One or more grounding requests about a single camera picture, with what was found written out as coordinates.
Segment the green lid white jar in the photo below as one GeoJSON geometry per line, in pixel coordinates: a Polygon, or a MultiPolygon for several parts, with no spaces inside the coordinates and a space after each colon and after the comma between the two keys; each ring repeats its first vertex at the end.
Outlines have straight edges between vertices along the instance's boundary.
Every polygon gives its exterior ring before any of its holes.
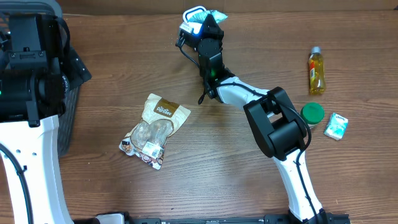
{"type": "Polygon", "coordinates": [[[311,102],[303,106],[300,115],[310,128],[314,128],[324,119],[325,111],[320,104],[311,102]]]}

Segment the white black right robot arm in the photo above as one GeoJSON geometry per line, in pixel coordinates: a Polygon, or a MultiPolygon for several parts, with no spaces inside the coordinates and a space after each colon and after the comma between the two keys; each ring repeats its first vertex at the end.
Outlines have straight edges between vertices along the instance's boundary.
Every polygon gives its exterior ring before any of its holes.
{"type": "Polygon", "coordinates": [[[258,148],[274,160],[280,172],[291,222],[327,223],[305,163],[305,150],[312,140],[308,124],[283,88],[255,88],[241,82],[225,67],[221,53],[223,36],[214,17],[207,15],[196,46],[204,95],[244,110],[258,148]]]}

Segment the brown cookie bag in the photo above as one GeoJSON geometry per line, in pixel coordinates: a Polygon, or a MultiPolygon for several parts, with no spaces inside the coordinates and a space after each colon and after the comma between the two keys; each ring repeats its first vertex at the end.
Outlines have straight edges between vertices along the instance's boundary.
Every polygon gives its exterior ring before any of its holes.
{"type": "Polygon", "coordinates": [[[160,170],[168,138],[181,128],[190,113],[185,107],[151,93],[144,103],[141,120],[125,135],[119,149],[160,170]]]}

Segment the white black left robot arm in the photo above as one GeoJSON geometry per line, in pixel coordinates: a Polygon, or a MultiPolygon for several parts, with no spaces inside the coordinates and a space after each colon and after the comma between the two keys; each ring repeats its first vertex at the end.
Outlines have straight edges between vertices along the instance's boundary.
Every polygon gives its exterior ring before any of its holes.
{"type": "Polygon", "coordinates": [[[13,14],[1,48],[1,158],[16,223],[71,223],[58,161],[66,94],[91,73],[70,45],[67,23],[13,14]]]}

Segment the yellow oil bottle silver cap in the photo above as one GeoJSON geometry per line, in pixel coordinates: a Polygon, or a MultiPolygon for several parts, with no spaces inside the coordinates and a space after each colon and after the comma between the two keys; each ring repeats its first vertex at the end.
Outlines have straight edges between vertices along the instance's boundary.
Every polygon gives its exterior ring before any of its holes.
{"type": "Polygon", "coordinates": [[[309,91],[312,95],[322,94],[326,90],[326,81],[324,73],[324,59],[321,54],[321,48],[316,46],[311,49],[308,59],[309,68],[309,91]]]}

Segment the teal snack packet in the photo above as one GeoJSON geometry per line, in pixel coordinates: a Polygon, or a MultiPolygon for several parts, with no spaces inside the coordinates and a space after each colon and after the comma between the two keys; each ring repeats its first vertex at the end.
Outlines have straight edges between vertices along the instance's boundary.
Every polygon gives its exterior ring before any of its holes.
{"type": "Polygon", "coordinates": [[[226,14],[223,14],[220,11],[206,10],[206,11],[201,11],[201,12],[194,14],[191,18],[188,19],[188,22],[196,22],[196,23],[202,24],[202,23],[204,23],[206,17],[209,15],[213,16],[213,18],[217,24],[220,22],[223,22],[224,20],[226,20],[228,18],[228,16],[226,14]]]}

